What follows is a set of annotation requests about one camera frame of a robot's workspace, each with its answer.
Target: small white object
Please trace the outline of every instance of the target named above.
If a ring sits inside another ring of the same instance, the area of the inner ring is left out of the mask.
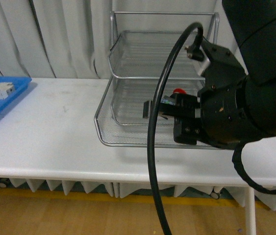
[[[0,83],[0,99],[6,99],[15,91],[15,87],[11,82]]]

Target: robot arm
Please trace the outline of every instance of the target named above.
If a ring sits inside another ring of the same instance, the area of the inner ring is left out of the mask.
[[[204,59],[195,62],[205,77],[200,102],[186,94],[173,97],[175,106],[186,105],[192,113],[199,106],[200,115],[173,115],[176,142],[235,149],[241,142],[276,136],[276,1],[270,2],[223,0],[249,75],[227,48],[204,40]]]

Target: wire mesh basket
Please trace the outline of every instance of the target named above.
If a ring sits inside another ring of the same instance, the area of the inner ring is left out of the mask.
[[[166,59],[180,32],[122,32],[113,46],[108,61],[112,74],[124,79],[158,79]],[[191,45],[196,34],[191,34],[185,45]],[[202,79],[195,71],[187,52],[181,51],[170,77]]]
[[[219,16],[217,13],[111,13],[112,48],[108,61],[113,76],[95,114],[97,133],[100,141],[108,146],[145,147],[149,120],[143,118],[143,104],[153,98],[167,57],[181,32],[123,31],[118,34],[116,14],[208,16],[211,22],[206,38],[210,38],[214,29],[214,43],[217,40]],[[191,45],[195,35],[191,34],[185,45]],[[175,88],[183,88],[188,94],[197,95],[203,86],[204,78],[197,75],[186,51],[182,50],[171,70],[164,95],[170,96]],[[176,143],[173,128],[174,118],[158,118],[155,147],[213,148],[201,142],[197,145]]]
[[[202,80],[168,80],[164,94],[171,95],[176,84],[188,94],[196,94],[202,88]],[[112,77],[95,115],[100,141],[108,146],[147,146],[148,119],[143,118],[143,103],[152,99],[157,85],[155,79],[117,79]],[[186,145],[174,142],[174,119],[158,118],[155,147],[208,148],[198,142]]]

